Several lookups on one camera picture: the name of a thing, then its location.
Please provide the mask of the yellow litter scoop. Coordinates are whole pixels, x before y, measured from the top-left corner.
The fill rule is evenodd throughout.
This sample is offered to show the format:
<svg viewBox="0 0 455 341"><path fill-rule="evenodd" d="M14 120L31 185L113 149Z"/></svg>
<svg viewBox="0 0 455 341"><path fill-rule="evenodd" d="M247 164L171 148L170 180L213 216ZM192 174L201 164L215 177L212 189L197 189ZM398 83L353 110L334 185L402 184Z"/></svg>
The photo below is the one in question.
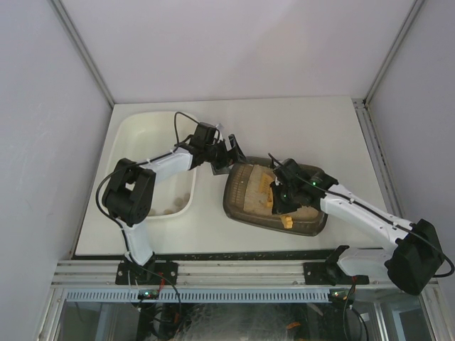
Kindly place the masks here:
<svg viewBox="0 0 455 341"><path fill-rule="evenodd" d="M272 207L274 203L273 192L271 184L274 184L274 180L268 173L262 172L259 180L259 193L265 196L265 201L262 203L263 215L272 216ZM293 227L293 219L289 215L279 215L283 228L291 229Z"/></svg>

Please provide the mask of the dark brown litter box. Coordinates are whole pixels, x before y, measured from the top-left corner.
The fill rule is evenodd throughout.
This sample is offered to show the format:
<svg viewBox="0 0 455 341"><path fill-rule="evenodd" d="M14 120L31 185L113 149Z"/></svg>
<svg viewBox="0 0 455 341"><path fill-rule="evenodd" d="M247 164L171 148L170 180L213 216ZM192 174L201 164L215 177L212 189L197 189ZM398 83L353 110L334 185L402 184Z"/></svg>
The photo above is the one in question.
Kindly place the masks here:
<svg viewBox="0 0 455 341"><path fill-rule="evenodd" d="M265 196L259 193L259 180L262 172L275 180L271 165L268 158L249 157L247 163L236 163L232 167L223 195L225 214L234 221L275 232L316 236L326 226L328 215L312 207L301 207L296 212L285 214L293 219L291 229L283 228L279 215L263 215Z"/></svg>

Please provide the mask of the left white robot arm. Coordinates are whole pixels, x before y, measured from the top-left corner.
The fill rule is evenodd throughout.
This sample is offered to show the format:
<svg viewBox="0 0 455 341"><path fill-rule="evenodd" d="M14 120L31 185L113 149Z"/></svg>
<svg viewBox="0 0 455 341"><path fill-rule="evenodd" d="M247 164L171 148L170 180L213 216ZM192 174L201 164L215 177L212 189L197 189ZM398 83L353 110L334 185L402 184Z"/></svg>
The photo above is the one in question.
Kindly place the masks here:
<svg viewBox="0 0 455 341"><path fill-rule="evenodd" d="M119 160L115 169L99 184L95 199L100 212L121 229L126 258L143 266L154 255L144 220L148 217L155 185L179 173L209 163L214 174L230 171L235 163L244 163L246 156L233 134L225 140L191 134L164 155L135 162Z"/></svg>

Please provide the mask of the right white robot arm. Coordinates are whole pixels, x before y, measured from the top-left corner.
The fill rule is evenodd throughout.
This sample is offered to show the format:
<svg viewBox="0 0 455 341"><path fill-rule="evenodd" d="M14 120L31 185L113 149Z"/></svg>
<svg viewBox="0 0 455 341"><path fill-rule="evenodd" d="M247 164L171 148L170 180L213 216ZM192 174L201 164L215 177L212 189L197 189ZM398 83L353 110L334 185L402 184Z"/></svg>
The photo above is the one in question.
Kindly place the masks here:
<svg viewBox="0 0 455 341"><path fill-rule="evenodd" d="M272 212L285 215L303 206L334 216L374 239L379 249L340 246L326 260L329 278L386 276L396 287L418 296L437 275L446 257L434 225L390 215L354 196L335 178L283 166L273 170Z"/></svg>

